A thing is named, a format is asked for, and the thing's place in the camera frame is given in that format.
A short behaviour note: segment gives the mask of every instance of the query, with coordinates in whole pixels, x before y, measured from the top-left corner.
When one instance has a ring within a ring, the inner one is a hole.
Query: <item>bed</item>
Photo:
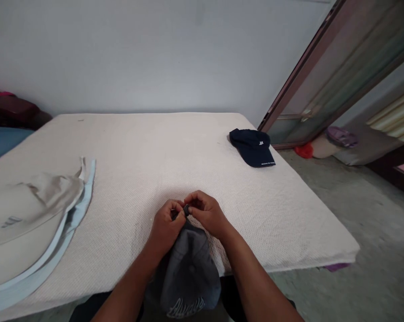
[[[0,185],[30,175],[76,173],[97,160],[93,197],[61,261],[0,321],[109,291],[142,249],[166,199],[200,189],[215,197],[268,272],[355,261],[359,246],[299,175],[271,148],[276,165],[252,168],[230,144],[241,114],[64,114],[0,158]],[[210,250],[231,273],[220,243]]]

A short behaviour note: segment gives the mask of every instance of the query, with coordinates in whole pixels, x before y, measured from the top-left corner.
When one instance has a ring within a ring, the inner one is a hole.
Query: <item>hat logo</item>
[[[192,305],[186,305],[181,298],[178,298],[177,302],[169,309],[166,316],[168,318],[185,318],[202,310],[204,306],[205,302],[203,297],[199,297]]]
[[[11,216],[8,217],[8,219],[6,220],[6,222],[3,223],[3,225],[1,226],[1,228],[5,228],[11,225],[14,225],[15,223],[21,222],[23,219]]]

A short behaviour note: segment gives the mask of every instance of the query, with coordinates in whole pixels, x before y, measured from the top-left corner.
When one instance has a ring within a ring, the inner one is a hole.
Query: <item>person's leg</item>
[[[105,292],[92,295],[85,303],[80,304],[74,309],[69,322],[90,322],[110,294],[111,292]],[[141,320],[143,313],[144,303],[141,305],[136,322]]]
[[[234,276],[230,275],[221,277],[220,282],[221,300],[227,314],[235,322],[247,322]],[[290,301],[291,305],[296,309],[296,304],[290,299],[288,301]]]

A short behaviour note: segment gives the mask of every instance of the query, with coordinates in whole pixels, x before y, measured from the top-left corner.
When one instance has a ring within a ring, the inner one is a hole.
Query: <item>blue bedsheet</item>
[[[30,136],[34,131],[0,127],[0,157]]]

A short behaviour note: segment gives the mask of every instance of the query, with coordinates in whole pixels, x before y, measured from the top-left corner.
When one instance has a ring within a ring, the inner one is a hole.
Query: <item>human hand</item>
[[[184,203],[190,205],[189,213],[217,239],[221,240],[228,231],[233,229],[217,200],[205,192],[200,190],[192,192],[184,199]]]
[[[172,248],[181,228],[184,226],[185,215],[183,206],[182,201],[170,199],[166,201],[154,216],[153,227],[151,228],[144,250],[150,256],[154,255],[158,261]],[[178,212],[174,221],[172,220],[173,210]]]

